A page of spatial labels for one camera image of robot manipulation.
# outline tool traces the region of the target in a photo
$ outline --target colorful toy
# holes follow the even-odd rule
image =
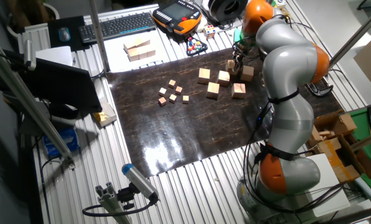
[[[213,25],[205,26],[203,29],[203,34],[206,37],[206,40],[214,38],[214,35],[216,34],[216,28],[214,28]]]

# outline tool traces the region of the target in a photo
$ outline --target black clamp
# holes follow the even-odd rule
[[[265,157],[268,155],[268,153],[275,156],[275,157],[279,157],[281,159],[284,159],[286,161],[292,161],[295,156],[299,156],[301,154],[305,154],[305,153],[308,152],[308,151],[306,151],[306,152],[301,152],[301,153],[297,153],[297,154],[292,154],[292,153],[289,153],[289,152],[279,150],[279,149],[277,149],[277,148],[275,148],[275,147],[273,147],[269,144],[267,144],[266,146],[264,146],[263,144],[260,144],[260,149],[261,149],[261,152],[258,153],[256,155],[256,157],[254,158],[254,164],[257,164],[260,161],[264,160]]]
[[[297,96],[299,93],[300,93],[300,90],[297,88],[297,90],[294,93],[292,93],[288,96],[285,96],[283,98],[274,98],[274,99],[268,98],[268,102],[278,105],[281,102],[292,99],[293,97]]]

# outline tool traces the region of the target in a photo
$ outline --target small wooden cube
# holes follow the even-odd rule
[[[210,69],[199,68],[199,84],[208,84],[210,81]]]
[[[221,86],[227,87],[229,85],[229,73],[220,71],[218,73],[217,83]]]
[[[135,60],[139,60],[140,59],[140,55],[138,53],[138,50],[137,49],[130,49],[129,50],[129,60],[131,62],[135,61]]]
[[[174,94],[171,94],[168,100],[169,100],[169,102],[171,102],[171,103],[175,103],[175,100],[176,100],[176,99],[177,99],[177,96],[174,95]]]
[[[183,104],[188,104],[190,102],[190,96],[183,96]]]
[[[243,99],[246,95],[246,87],[243,83],[234,83],[231,93],[233,99]]]
[[[177,88],[175,88],[175,94],[177,94],[177,95],[180,95],[182,91],[183,91],[182,87],[178,86]]]
[[[160,106],[165,106],[166,103],[167,103],[167,101],[166,101],[166,99],[164,97],[160,98],[158,102],[159,102],[159,105]]]
[[[217,99],[218,98],[218,91],[220,89],[220,85],[217,83],[209,82],[208,92],[206,94],[207,98]]]
[[[237,75],[238,71],[233,71],[233,68],[235,67],[235,61],[234,60],[228,60],[225,64],[225,71],[227,71],[230,75]]]
[[[242,75],[240,76],[240,80],[250,82],[253,79],[253,75],[254,75],[254,68],[244,65]]]
[[[175,86],[175,81],[174,80],[170,80],[170,82],[168,82],[168,87],[174,89],[174,86]]]
[[[167,90],[165,88],[160,88],[160,90],[159,90],[159,96],[165,96],[166,91]]]

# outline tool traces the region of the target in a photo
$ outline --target white paper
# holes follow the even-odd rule
[[[63,65],[73,66],[71,47],[69,46],[39,50],[36,51],[36,57]]]
[[[150,44],[155,47],[155,56],[130,62],[129,57],[124,50],[124,43],[131,42],[136,38],[150,39]],[[165,50],[157,30],[127,35],[112,40],[105,40],[104,44],[106,55],[108,56],[109,67],[112,72],[125,72],[142,67],[152,62],[161,61],[163,60],[162,51]]]

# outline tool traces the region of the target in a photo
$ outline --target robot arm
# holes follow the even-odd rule
[[[257,44],[266,56],[262,73],[268,97],[280,99],[296,93],[298,86],[319,81],[329,69],[329,57],[284,20],[274,18],[275,14],[264,0],[251,1],[246,7],[241,38],[248,38],[242,43],[244,49]],[[313,109],[301,95],[272,106],[272,132],[267,144],[295,154],[312,133]],[[319,169],[312,160],[294,157],[289,161],[267,154],[260,162],[255,188],[266,201],[276,202],[285,195],[308,190],[319,181]],[[239,198],[245,198],[245,191],[239,192]],[[248,209],[255,205],[245,200],[241,204]]]

